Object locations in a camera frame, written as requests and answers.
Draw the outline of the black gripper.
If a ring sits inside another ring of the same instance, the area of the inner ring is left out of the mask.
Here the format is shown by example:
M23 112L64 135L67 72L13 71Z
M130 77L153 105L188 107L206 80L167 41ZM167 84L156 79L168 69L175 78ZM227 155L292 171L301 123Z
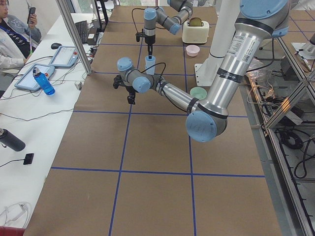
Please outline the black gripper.
M129 92L129 95L127 97L129 104L135 104L135 97L137 91L132 86L126 86L126 90Z
M153 44L156 42L156 29L144 29L145 42L148 44L148 58L153 54Z

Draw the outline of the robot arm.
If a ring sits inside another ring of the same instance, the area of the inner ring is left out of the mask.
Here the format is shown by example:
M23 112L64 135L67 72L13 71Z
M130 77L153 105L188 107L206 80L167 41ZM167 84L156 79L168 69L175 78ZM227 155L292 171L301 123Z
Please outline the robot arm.
M173 105L187 112L186 130L198 142L208 142L227 127L228 105L260 45L265 39L287 33L290 2L243 0L235 21L235 33L207 96L199 100L167 82L161 75L148 75L128 57L117 61L121 86L131 94L154 89Z
M167 4L177 10L178 14L169 17L160 6L146 8L144 10L144 28L138 34L138 38L145 38L148 46L148 58L152 59L153 44L156 41L156 24L160 24L171 34L176 35L181 25L192 16L193 3L191 0L168 0Z

